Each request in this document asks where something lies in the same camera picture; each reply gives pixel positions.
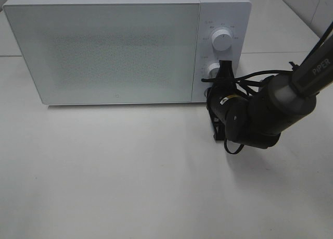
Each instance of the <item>timer knob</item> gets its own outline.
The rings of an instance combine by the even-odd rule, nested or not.
[[[207,75],[208,75],[208,78],[209,79],[214,79],[216,78],[216,75],[219,71],[219,68],[220,68],[220,64],[219,63],[213,63],[213,64],[210,64],[208,67],[207,67]]]
[[[218,29],[212,34],[212,44],[217,51],[227,50],[232,42],[233,34],[226,28]]]

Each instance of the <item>white knob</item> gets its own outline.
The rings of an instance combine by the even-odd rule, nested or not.
[[[212,44],[217,51],[227,50],[233,42],[232,33],[226,29],[221,28],[212,34]]]
[[[220,64],[219,63],[213,63],[207,67],[207,75],[209,79],[216,78],[216,75],[219,71]]]

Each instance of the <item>robotic arm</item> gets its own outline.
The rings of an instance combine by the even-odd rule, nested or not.
[[[304,62],[292,71],[262,71],[234,78],[232,62],[220,60],[220,69],[207,91],[207,109],[214,127],[214,139],[268,148],[277,143],[281,132],[293,125],[316,106],[316,95],[333,81],[333,36],[322,43],[333,29],[333,23]],[[269,76],[261,82],[247,80],[261,74]],[[236,84],[246,91],[240,91]],[[249,86],[259,87],[258,92]]]

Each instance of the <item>table surface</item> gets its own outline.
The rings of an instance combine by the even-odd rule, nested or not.
[[[317,37],[251,1],[237,73],[301,62]],[[275,147],[228,155],[203,104],[42,105],[4,20],[0,238],[331,238],[333,86]]]

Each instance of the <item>white microwave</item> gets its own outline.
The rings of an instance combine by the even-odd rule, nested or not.
[[[205,102],[218,61],[237,68],[249,0],[8,0],[47,105]]]

